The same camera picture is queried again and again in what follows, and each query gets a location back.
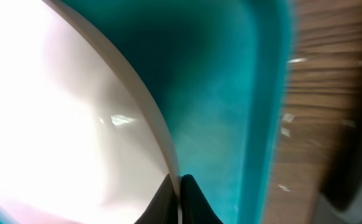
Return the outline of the large white plate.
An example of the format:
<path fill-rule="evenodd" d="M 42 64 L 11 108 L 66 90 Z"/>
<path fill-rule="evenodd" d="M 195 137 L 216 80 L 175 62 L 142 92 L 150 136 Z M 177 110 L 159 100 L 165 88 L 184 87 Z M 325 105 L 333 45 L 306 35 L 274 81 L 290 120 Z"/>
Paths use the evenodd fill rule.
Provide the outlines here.
<path fill-rule="evenodd" d="M 0 1 L 0 223 L 135 223 L 179 168 L 119 50 L 62 1 Z"/>

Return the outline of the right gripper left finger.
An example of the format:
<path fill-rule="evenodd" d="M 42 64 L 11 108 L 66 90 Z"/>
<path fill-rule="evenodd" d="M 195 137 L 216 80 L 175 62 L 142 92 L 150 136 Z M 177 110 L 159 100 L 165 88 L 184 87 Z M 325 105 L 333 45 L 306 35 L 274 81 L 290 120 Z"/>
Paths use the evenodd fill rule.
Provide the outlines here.
<path fill-rule="evenodd" d="M 169 174 L 135 224 L 178 224 L 178 204 Z"/>

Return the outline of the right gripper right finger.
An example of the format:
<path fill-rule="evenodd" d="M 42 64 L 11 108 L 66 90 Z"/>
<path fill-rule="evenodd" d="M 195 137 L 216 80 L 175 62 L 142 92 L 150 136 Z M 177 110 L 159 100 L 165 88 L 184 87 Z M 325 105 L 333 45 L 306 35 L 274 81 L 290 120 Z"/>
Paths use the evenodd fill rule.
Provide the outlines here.
<path fill-rule="evenodd" d="M 181 178 L 181 208 L 183 224 L 222 224 L 190 174 Z"/>

